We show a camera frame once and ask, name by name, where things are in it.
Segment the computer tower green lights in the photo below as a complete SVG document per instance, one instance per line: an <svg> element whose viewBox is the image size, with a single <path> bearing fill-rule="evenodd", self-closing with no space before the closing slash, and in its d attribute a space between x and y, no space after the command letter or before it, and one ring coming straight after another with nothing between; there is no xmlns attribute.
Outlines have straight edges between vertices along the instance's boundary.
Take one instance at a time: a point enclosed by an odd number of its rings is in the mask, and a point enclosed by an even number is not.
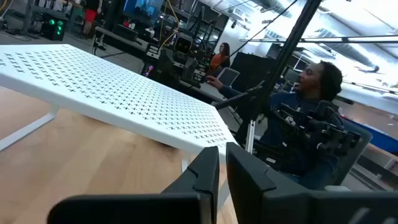
<svg viewBox="0 0 398 224"><path fill-rule="evenodd" d="M41 36L48 40L62 41L65 34L67 18L65 16L55 16L48 13L43 13L42 18L43 21L40 28Z"/></svg>

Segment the white perforated metal shelf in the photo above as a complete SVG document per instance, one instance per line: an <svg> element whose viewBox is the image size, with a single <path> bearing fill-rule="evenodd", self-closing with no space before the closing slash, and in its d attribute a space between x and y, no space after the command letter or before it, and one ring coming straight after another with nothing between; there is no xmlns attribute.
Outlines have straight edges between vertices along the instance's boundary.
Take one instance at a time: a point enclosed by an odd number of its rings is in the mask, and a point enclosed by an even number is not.
<svg viewBox="0 0 398 224"><path fill-rule="evenodd" d="M0 45L0 86L221 163L234 141L214 106L68 44Z"/></svg>

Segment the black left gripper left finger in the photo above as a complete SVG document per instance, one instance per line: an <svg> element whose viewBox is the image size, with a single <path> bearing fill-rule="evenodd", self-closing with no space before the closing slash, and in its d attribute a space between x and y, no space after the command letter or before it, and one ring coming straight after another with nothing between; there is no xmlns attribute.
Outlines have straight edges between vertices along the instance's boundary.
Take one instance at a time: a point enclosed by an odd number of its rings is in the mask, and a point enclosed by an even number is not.
<svg viewBox="0 0 398 224"><path fill-rule="evenodd" d="M68 197L47 224L216 224L219 165L218 148L206 147L159 194Z"/></svg>

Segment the display screen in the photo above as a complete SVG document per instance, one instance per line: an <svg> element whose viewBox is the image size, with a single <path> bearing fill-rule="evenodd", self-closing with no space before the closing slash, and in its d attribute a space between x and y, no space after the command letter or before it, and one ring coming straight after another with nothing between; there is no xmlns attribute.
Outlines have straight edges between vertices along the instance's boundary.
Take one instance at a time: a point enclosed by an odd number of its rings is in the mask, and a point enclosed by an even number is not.
<svg viewBox="0 0 398 224"><path fill-rule="evenodd" d="M125 0L123 14L132 19L153 21L157 19L164 0Z"/></svg>

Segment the person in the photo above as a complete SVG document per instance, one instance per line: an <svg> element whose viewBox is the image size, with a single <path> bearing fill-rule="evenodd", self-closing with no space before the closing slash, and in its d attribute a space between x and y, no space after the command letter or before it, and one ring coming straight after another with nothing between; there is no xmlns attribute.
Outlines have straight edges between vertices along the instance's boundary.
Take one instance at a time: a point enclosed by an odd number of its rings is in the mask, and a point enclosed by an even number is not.
<svg viewBox="0 0 398 224"><path fill-rule="evenodd" d="M85 0L85 16L81 34L88 37L95 17L101 13L103 0Z"/></svg>
<svg viewBox="0 0 398 224"><path fill-rule="evenodd" d="M231 98L241 92L222 84L217 78L206 77L206 82L225 97ZM275 110L281 103L300 112L313 111L321 100L332 102L341 91L341 70L331 62L321 61L310 64L300 75L294 87L294 93L278 92L269 96L266 109ZM340 115L334 114L331 123L343 128ZM267 129L260 138L266 146L281 146L286 135L280 130L277 121L267 119ZM282 166L281 171L288 178L300 185L312 189L323 189L338 167L339 158L332 153L319 153L318 150L302 150L297 153L292 163Z"/></svg>
<svg viewBox="0 0 398 224"><path fill-rule="evenodd" d="M215 54L210 61L208 75L217 77L218 72L222 71L222 69L226 67L229 67L231 65L229 56L230 56L229 44L223 42L219 47L219 53Z"/></svg>

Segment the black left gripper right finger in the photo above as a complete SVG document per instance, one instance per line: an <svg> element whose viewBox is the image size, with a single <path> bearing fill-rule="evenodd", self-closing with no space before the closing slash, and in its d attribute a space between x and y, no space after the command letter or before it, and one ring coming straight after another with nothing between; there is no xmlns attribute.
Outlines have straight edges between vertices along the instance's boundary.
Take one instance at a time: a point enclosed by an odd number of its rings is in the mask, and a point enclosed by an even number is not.
<svg viewBox="0 0 398 224"><path fill-rule="evenodd" d="M233 142L226 166L239 224L398 224L398 192L309 190Z"/></svg>

